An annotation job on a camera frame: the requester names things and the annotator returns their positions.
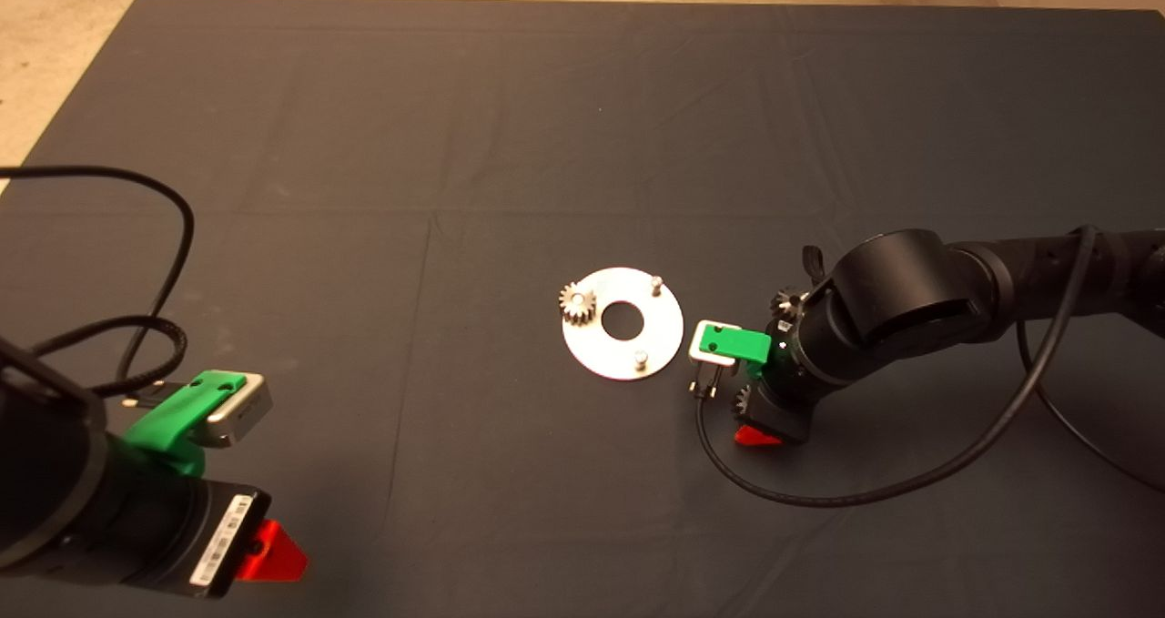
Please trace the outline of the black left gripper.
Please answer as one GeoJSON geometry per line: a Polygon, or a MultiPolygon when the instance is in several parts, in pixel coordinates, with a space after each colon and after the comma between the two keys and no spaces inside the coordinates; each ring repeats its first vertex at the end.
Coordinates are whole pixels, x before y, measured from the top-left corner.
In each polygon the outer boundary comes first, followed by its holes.
{"type": "Polygon", "coordinates": [[[130,496],[114,522],[116,584],[217,601],[236,571],[242,582],[301,581],[308,554],[276,520],[263,520],[271,501],[255,486],[190,477],[130,496]]]}

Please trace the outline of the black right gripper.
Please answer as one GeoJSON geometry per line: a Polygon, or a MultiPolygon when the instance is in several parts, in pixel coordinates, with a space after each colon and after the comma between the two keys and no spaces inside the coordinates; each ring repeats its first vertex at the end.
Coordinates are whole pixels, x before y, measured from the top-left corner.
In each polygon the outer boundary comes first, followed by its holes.
{"type": "Polygon", "coordinates": [[[744,426],[734,434],[740,447],[804,444],[810,440],[816,405],[825,384],[816,379],[797,357],[791,330],[770,319],[767,361],[746,361],[744,426]]]}

